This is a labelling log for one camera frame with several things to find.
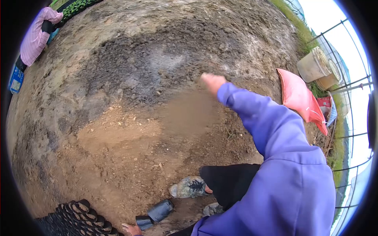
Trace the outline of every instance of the fist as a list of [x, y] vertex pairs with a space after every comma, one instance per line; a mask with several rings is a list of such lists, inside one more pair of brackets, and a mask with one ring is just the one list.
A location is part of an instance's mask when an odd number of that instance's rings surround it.
[[203, 73], [201, 75], [201, 80], [206, 84], [208, 90], [214, 96], [217, 96], [218, 89], [222, 86], [222, 84], [227, 83], [224, 76], [216, 76], [208, 73]]

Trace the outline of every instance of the blue package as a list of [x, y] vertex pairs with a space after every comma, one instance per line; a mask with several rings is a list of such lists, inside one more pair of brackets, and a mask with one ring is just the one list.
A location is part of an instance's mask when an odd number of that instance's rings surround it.
[[13, 74], [11, 77], [11, 80], [9, 81], [8, 89], [12, 93], [18, 93], [21, 89], [22, 82], [23, 82], [24, 74], [20, 69], [17, 68], [17, 66], [13, 69]]

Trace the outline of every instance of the hand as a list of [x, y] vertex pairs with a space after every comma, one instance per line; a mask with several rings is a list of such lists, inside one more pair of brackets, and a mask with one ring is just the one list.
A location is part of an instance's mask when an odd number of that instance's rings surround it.
[[217, 96], [218, 89], [222, 86], [222, 84], [227, 83], [224, 76], [216, 76], [208, 73], [203, 73], [201, 75], [201, 80], [205, 82], [208, 90], [214, 96]]
[[142, 235], [142, 231], [137, 224], [135, 224], [135, 226], [134, 225], [128, 225], [128, 224], [122, 224], [122, 226], [123, 226], [122, 229], [129, 232], [131, 234], [131, 236]]

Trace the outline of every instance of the pink striped shirt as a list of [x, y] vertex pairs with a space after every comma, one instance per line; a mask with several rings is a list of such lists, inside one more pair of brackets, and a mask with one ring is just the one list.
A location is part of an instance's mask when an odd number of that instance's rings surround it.
[[21, 60], [27, 65], [31, 66], [41, 54], [47, 43], [50, 34], [42, 32], [42, 23], [48, 20], [53, 24], [58, 23], [63, 18], [63, 13], [58, 13], [50, 7], [42, 9], [31, 26], [29, 27], [24, 39], [21, 43]]

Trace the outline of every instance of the black cloth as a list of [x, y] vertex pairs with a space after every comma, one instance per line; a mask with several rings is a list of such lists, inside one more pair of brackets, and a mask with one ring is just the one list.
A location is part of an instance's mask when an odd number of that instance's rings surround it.
[[42, 32], [46, 32], [48, 34], [51, 34], [53, 32], [53, 23], [51, 23], [50, 21], [48, 20], [44, 20], [43, 23], [42, 23]]
[[[238, 164], [228, 166], [201, 167], [200, 176], [207, 186], [213, 191], [223, 210], [230, 209], [237, 201], [247, 193], [248, 188], [259, 170], [259, 164]], [[190, 236], [194, 225], [169, 236]]]
[[22, 60], [21, 60], [21, 55], [18, 57], [17, 61], [16, 61], [16, 67], [24, 72], [26, 70], [26, 67], [28, 67], [27, 65], [25, 65]]
[[191, 226], [183, 229], [183, 230], [180, 230], [176, 233], [172, 233], [170, 234], [169, 236], [190, 236], [193, 232], [193, 228], [195, 226], [196, 223], [192, 224]]

